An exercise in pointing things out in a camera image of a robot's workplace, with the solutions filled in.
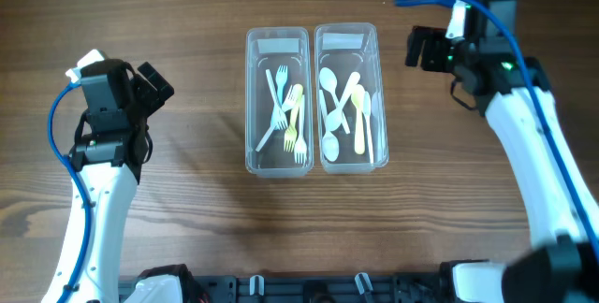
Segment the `yellow plastic spoon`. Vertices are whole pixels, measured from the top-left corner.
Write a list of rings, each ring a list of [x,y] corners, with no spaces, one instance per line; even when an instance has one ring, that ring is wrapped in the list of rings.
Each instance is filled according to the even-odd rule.
[[[354,151],[356,154],[365,152],[364,142],[364,126],[362,121],[362,110],[364,105],[365,90],[362,85],[358,84],[351,95],[352,104],[356,110],[355,136],[354,136]]]

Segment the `white fork handle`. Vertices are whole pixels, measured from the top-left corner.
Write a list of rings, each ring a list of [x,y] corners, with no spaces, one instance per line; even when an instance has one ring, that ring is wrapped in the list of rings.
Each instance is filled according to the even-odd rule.
[[[269,69],[266,70],[267,82],[270,89],[270,95],[273,101],[273,112],[271,124],[277,130],[284,130],[287,128],[287,121],[285,113],[282,110],[281,103],[279,102],[273,82],[273,78]]]

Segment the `light blue plastic fork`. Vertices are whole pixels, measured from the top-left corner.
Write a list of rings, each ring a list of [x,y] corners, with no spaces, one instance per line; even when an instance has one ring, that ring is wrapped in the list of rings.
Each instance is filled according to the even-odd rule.
[[[287,79],[288,79],[287,70],[288,70],[288,67],[286,65],[280,65],[277,69],[276,76],[275,76],[275,82],[276,82],[276,88],[277,88],[277,98],[278,98],[279,102],[281,103],[282,109],[283,109],[283,102],[284,102],[283,93],[284,93],[285,85],[286,85]]]

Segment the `white fork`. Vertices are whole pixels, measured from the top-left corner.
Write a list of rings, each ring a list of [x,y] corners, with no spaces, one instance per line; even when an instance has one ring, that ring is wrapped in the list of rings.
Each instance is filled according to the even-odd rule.
[[[272,135],[272,133],[277,130],[274,128],[274,126],[271,124],[270,121],[270,127],[268,128],[268,130],[266,131],[265,135],[260,139],[260,141],[258,142],[258,145],[256,147],[256,151],[260,152],[261,149],[264,147],[264,145],[267,143],[267,141],[270,139],[270,136]]]

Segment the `yellow plastic fork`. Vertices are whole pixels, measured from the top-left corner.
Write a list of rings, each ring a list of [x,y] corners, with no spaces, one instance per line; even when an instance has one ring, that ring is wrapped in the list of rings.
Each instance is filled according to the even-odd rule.
[[[289,90],[284,104],[283,110],[290,110],[289,124],[285,129],[284,136],[284,150],[286,152],[292,152],[295,147],[298,131],[296,129],[296,121],[298,118],[300,106],[299,102],[303,95],[303,86],[301,84],[295,84]]]

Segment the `white fork diagonal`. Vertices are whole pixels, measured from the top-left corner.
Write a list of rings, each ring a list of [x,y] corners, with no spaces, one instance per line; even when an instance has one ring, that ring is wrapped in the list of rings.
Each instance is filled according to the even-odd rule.
[[[304,124],[305,124],[305,95],[301,96],[299,101],[299,131],[298,138],[294,148],[295,162],[304,165],[307,156],[307,145],[304,139]]]

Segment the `translucent white spoon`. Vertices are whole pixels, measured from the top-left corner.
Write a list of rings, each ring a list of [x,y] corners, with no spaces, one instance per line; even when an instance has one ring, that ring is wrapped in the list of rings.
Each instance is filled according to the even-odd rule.
[[[322,89],[319,90],[319,106],[322,114],[323,123],[325,123],[328,114],[325,96]],[[328,129],[325,129],[325,134],[322,137],[322,140],[322,150],[325,157],[330,162],[335,162],[340,152],[338,138],[336,138]]]

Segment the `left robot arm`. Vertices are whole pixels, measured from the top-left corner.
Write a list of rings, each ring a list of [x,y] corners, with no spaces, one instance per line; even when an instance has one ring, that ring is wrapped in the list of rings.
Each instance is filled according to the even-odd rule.
[[[51,150],[72,182],[71,208],[59,261],[46,302],[116,302],[124,226],[141,168],[153,153],[148,119],[174,94],[149,63],[138,68],[91,50],[66,71],[67,86],[81,89],[87,107],[68,152],[53,133],[57,110],[47,120]]]

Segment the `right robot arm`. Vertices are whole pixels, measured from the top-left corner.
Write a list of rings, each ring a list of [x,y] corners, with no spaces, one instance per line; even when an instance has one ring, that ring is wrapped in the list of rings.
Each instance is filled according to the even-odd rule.
[[[405,62],[448,73],[499,138],[515,175],[531,250],[510,263],[444,262],[444,302],[594,302],[598,204],[569,149],[540,62],[515,36],[516,0],[396,0],[451,11],[445,29],[417,26]]]

